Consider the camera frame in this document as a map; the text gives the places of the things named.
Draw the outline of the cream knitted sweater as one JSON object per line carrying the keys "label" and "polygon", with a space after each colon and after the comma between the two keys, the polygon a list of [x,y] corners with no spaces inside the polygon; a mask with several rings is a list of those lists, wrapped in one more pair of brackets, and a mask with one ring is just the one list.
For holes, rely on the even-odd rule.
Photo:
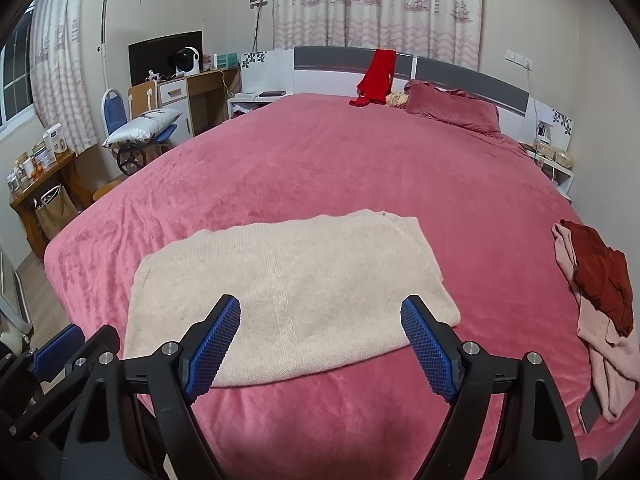
{"label": "cream knitted sweater", "polygon": [[404,348],[402,300],[437,321],[461,314],[419,221],[369,209],[201,230],[146,256],[131,287],[124,355],[180,339],[224,295],[240,327],[218,387],[280,382]]}

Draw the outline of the blue folding chair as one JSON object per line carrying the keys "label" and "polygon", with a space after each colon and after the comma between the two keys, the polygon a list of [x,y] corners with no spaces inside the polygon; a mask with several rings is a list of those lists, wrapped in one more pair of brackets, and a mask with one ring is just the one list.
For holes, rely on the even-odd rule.
{"label": "blue folding chair", "polygon": [[101,114],[106,134],[102,146],[112,153],[120,172],[127,177],[149,162],[149,152],[161,155],[170,149],[169,140],[181,117],[174,108],[158,106],[155,81],[131,87],[126,98],[115,88],[107,89]]}

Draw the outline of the smartphone on bed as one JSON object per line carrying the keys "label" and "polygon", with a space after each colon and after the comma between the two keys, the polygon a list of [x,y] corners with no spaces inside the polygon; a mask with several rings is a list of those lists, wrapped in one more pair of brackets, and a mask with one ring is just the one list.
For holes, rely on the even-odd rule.
{"label": "smartphone on bed", "polygon": [[596,390],[591,387],[577,409],[578,420],[585,434],[590,433],[601,414],[602,410],[598,395]]}

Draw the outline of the brown paper bag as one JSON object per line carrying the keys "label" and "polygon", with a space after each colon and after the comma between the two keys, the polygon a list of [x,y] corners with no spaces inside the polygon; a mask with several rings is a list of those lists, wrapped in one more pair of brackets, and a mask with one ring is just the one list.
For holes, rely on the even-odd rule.
{"label": "brown paper bag", "polygon": [[53,240],[79,214],[62,184],[55,185],[40,197],[35,210],[40,228],[48,240]]}

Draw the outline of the light pink garment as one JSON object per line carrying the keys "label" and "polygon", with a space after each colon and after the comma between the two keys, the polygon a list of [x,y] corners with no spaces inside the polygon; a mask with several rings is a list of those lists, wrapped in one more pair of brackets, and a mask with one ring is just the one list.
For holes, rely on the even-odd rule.
{"label": "light pink garment", "polygon": [[587,346],[591,382],[607,422],[617,422],[639,388],[639,339],[634,329],[628,337],[616,332],[613,322],[582,294],[574,283],[576,257],[570,231],[560,222],[552,226],[555,260],[570,285],[578,305],[577,336]]}

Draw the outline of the pink bed blanket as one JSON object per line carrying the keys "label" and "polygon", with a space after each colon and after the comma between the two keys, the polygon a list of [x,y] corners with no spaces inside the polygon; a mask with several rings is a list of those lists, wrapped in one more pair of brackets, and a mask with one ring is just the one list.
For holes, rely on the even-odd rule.
{"label": "pink bed blanket", "polygon": [[[106,324],[125,333],[134,272],[174,240],[360,209],[418,219],[460,310],[458,335],[498,356],[539,352],[576,414],[590,363],[551,232],[576,212],[506,136],[339,96],[289,96],[149,164],[66,226],[44,267],[86,334]],[[409,479],[446,411],[407,348],[216,389],[194,406],[230,479]]]}

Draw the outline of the dark red garment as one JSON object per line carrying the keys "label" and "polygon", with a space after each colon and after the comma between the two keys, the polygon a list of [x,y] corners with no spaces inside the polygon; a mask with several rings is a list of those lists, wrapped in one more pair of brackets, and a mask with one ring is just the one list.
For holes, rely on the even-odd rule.
{"label": "dark red garment", "polygon": [[596,229],[570,220],[560,225],[570,231],[576,268],[574,283],[597,310],[614,324],[616,332],[628,337],[634,329],[634,291],[626,256],[608,247]]}

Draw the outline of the white pillow on chair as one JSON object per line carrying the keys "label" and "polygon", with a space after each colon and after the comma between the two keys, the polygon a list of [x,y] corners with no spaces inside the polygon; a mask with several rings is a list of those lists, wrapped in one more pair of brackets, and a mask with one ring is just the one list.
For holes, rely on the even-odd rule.
{"label": "white pillow on chair", "polygon": [[181,113],[174,108],[149,110],[117,128],[105,139],[103,146],[111,148],[128,142],[143,145],[164,142],[176,130],[180,117]]}

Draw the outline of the white nightstand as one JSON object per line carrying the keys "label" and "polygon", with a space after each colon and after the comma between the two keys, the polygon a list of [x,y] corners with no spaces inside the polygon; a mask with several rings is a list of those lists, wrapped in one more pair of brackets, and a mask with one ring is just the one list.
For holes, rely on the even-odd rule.
{"label": "white nightstand", "polygon": [[264,107],[288,96],[283,90],[266,90],[256,93],[237,93],[227,100],[228,118],[232,119]]}
{"label": "white nightstand", "polygon": [[567,115],[532,96],[528,98],[518,142],[569,202],[575,179],[574,159],[568,152],[573,132],[574,122]]}

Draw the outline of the side window curtain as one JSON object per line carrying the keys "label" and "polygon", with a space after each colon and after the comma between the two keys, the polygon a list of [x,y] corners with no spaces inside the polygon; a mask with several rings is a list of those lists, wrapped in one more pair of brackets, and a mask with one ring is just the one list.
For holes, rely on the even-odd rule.
{"label": "side window curtain", "polygon": [[80,52],[81,0],[35,0],[29,37],[32,99],[45,127],[61,126],[69,148],[81,154],[98,144]]}

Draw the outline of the left white nightstand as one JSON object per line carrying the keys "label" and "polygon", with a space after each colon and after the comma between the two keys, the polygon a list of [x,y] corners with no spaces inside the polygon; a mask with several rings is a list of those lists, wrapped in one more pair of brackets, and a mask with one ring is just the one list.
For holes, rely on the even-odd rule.
{"label": "left white nightstand", "polygon": [[232,119],[264,107],[288,96],[283,90],[266,90],[256,93],[237,93],[227,100],[228,118]]}

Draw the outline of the white desk fan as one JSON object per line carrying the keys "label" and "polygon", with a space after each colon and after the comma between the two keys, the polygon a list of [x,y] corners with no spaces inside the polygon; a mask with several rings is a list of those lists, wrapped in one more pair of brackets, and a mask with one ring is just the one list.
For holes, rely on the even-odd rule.
{"label": "white desk fan", "polygon": [[200,73],[200,52],[194,47],[184,47],[176,54],[176,73],[183,76]]}

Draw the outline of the red garment on headboard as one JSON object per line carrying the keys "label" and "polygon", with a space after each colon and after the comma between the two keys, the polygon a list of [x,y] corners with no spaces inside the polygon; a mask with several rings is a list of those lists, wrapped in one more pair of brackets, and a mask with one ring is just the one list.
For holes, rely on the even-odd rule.
{"label": "red garment on headboard", "polygon": [[376,49],[366,73],[357,86],[357,97],[350,100],[349,104],[356,107],[385,104],[386,96],[392,91],[395,63],[394,50]]}

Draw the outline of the grey white headboard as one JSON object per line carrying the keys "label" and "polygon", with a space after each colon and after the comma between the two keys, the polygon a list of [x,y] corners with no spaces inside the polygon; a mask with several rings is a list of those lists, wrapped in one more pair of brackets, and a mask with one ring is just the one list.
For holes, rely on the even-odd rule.
{"label": "grey white headboard", "polygon": [[[353,98],[373,53],[372,49],[348,47],[295,47],[245,53],[241,58],[240,92],[283,90],[289,96],[317,93]],[[399,53],[392,89],[401,91],[411,79],[426,80],[439,89],[461,89],[494,103],[501,131],[518,141],[528,92],[475,70]]]}

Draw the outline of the patterned window curtain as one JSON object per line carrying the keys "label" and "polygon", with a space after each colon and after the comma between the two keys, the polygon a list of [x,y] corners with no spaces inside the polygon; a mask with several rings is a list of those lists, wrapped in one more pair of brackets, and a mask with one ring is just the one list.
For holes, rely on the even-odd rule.
{"label": "patterned window curtain", "polygon": [[483,0],[273,0],[278,48],[390,49],[477,70]]}

